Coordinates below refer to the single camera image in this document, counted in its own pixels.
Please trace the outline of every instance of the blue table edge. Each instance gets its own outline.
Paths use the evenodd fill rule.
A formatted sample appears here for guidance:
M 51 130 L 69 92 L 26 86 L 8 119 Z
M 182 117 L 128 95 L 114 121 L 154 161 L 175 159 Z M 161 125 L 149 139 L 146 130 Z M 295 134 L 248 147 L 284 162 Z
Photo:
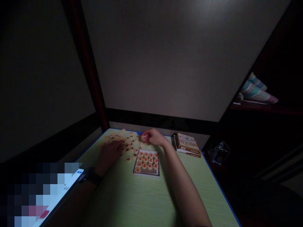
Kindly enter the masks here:
M 102 135 L 99 136 L 98 139 L 100 139 L 100 138 L 107 132 L 107 130 L 106 130 L 104 133 L 102 133 Z M 142 134 L 142 132 L 138 132 L 138 131 L 132 131 L 132 132 L 136 132 L 138 135 L 141 135 L 141 134 Z M 92 147 L 92 145 L 95 144 L 95 142 L 93 142 L 93 143 L 91 144 L 91 146 L 90 146 L 88 149 L 85 150 L 85 152 L 87 152 L 87 151 Z M 205 162 L 206 162 L 207 165 L 208 165 L 208 168 L 210 169 L 210 171 L 211 171 L 213 177 L 215 178 L 215 180 L 216 180 L 216 182 L 217 182 L 217 184 L 218 184 L 218 186 L 219 186 L 219 188 L 220 188 L 222 194 L 224 195 L 224 198 L 226 199 L 227 204 L 229 205 L 231 211 L 233 212 L 235 219 L 237 220 L 239 226 L 242 227 L 242 225 L 241 225 L 240 222 L 239 222 L 239 219 L 237 218 L 237 215 L 235 214 L 233 208 L 231 207 L 231 205 L 230 205 L 230 203 L 229 203 L 229 201 L 228 201 L 226 195 L 224 194 L 224 192 L 223 192 L 223 190 L 222 190 L 222 188 L 221 188 L 221 186 L 220 186 L 220 184 L 219 184 L 217 178 L 215 177 L 215 175 L 214 175 L 214 173 L 213 173 L 213 171 L 212 171 L 212 169 L 211 169 L 211 167 L 210 167 L 208 161 L 206 160 L 206 158 L 205 158 L 205 156 L 204 156 L 204 154 L 203 154 L 203 152 L 202 152 L 202 150 L 201 150 L 200 147 L 199 147 L 199 149 L 200 149 L 200 151 L 201 151 L 201 154 L 203 155 L 203 158 L 204 158 Z M 77 162 L 77 161 L 82 157 L 82 155 L 85 154 L 85 152 L 83 152 L 83 153 L 80 155 L 80 157 L 79 157 L 75 162 Z

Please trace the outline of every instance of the tablet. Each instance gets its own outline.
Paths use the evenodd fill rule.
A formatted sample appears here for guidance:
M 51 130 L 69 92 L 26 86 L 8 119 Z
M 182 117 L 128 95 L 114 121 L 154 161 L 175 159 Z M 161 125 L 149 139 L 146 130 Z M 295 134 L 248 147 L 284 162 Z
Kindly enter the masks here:
M 60 203 L 64 200 L 64 196 L 67 195 L 68 191 L 71 191 L 74 185 L 85 175 L 85 171 L 83 169 L 78 169 L 75 174 L 71 177 L 68 183 L 64 186 L 61 192 L 57 195 L 57 197 L 50 203 L 48 208 L 44 211 L 44 213 L 40 216 L 37 222 L 33 225 L 33 227 L 43 226 L 46 224 L 47 219 L 51 218 L 52 212 L 54 213 L 59 206 Z

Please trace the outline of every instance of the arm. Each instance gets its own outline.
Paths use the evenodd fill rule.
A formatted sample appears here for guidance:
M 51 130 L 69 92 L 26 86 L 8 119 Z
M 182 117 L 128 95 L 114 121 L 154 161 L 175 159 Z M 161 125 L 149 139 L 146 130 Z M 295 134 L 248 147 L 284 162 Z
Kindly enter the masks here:
M 171 143 L 156 129 L 145 131 L 142 139 L 160 145 L 166 157 L 177 204 L 184 222 L 190 226 L 211 227 L 202 199 Z
M 114 164 L 122 150 L 124 141 L 113 141 L 103 146 L 100 158 L 95 166 L 95 173 L 101 177 L 108 168 Z M 85 207 L 89 203 L 89 199 L 95 191 L 96 186 L 90 181 L 84 181 L 79 184 L 73 193 L 61 204 L 60 208 L 46 223 L 46 226 L 80 226 Z

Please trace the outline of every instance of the wristwatch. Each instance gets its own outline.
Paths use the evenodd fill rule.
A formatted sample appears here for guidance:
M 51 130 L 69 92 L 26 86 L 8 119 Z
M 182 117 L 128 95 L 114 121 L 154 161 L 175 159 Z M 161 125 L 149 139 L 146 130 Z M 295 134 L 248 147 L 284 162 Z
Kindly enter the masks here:
M 97 187 L 101 183 L 103 177 L 99 176 L 94 172 L 94 168 L 90 167 L 86 171 L 84 171 L 83 176 L 80 176 L 80 179 L 78 180 L 79 183 L 82 183 L 86 180 L 94 183 Z

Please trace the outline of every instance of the striped slipper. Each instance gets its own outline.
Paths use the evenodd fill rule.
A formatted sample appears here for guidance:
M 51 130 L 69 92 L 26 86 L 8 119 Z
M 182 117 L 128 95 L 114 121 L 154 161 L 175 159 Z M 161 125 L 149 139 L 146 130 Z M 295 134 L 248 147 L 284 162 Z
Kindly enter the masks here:
M 259 80 L 254 73 L 251 73 L 248 77 L 248 81 L 254 84 L 257 88 L 266 91 L 267 87 L 265 84 L 262 83 L 261 80 Z
M 243 95 L 244 100 L 248 102 L 260 103 L 260 104 L 273 104 L 278 102 L 278 99 L 276 97 L 259 89 L 250 81 L 245 82 L 240 92 Z

